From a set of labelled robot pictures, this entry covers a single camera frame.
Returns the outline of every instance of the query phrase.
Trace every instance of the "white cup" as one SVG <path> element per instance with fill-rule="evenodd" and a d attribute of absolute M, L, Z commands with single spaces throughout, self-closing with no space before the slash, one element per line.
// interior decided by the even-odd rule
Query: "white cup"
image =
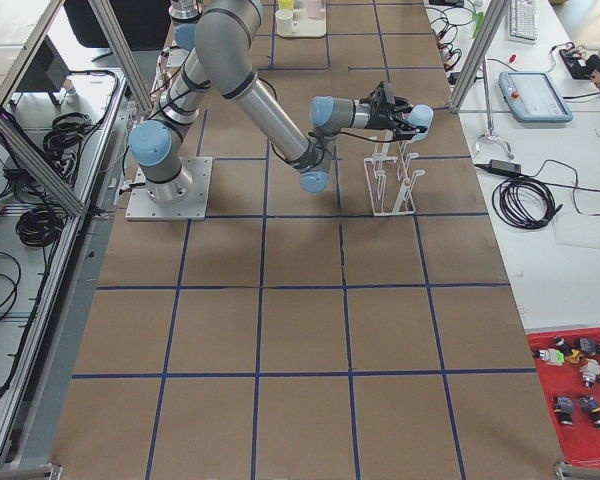
<path fill-rule="evenodd" d="M 293 10 L 283 8 L 276 11 L 276 30 L 278 35 L 291 35 L 293 30 Z"/>
<path fill-rule="evenodd" d="M 306 0 L 306 5 L 309 18 L 322 18 L 322 0 Z"/>

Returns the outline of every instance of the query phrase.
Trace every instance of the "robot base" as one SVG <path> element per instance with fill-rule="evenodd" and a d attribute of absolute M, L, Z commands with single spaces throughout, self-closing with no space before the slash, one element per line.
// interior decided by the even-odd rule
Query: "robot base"
<path fill-rule="evenodd" d="M 209 201 L 209 184 L 211 183 L 212 157 L 183 157 L 183 168 L 188 169 L 194 179 L 194 186 L 182 200 L 158 204 L 154 202 L 145 188 L 135 188 L 131 192 L 127 207 L 127 220 L 204 220 Z M 140 169 L 135 183 L 144 183 L 144 174 Z"/>

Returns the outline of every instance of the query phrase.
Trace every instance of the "keyboard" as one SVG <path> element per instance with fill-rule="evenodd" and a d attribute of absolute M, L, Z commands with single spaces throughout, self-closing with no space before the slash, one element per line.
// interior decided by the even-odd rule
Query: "keyboard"
<path fill-rule="evenodd" d="M 536 43 L 536 0 L 510 0 L 507 38 L 513 42 Z"/>

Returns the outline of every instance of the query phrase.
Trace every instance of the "cup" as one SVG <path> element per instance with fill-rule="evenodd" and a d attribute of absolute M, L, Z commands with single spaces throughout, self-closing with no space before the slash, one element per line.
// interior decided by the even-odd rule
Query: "cup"
<path fill-rule="evenodd" d="M 281 9 L 276 11 L 276 31 L 278 35 L 291 35 L 293 30 L 293 10 Z"/>
<path fill-rule="evenodd" d="M 322 0 L 305 0 L 307 16 L 317 20 L 322 18 Z"/>
<path fill-rule="evenodd" d="M 293 10 L 293 0 L 278 0 L 280 10 Z"/>

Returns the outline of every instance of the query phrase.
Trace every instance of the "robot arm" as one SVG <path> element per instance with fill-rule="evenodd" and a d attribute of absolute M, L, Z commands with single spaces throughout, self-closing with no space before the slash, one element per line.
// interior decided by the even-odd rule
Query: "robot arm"
<path fill-rule="evenodd" d="M 419 126 L 409 123 L 416 110 L 405 99 L 394 97 L 385 83 L 362 100 L 316 97 L 311 107 L 314 131 L 303 135 L 258 79 L 249 58 L 262 16 L 260 0 L 212 0 L 195 28 L 195 48 L 180 75 L 150 119 L 131 133 L 131 150 L 156 201 L 176 200 L 192 184 L 178 150 L 210 85 L 237 103 L 284 161 L 301 173 L 301 186 L 310 192 L 327 186 L 335 138 L 342 128 L 390 129 L 395 140 L 426 135 L 433 111 L 417 106 L 423 121 Z"/>

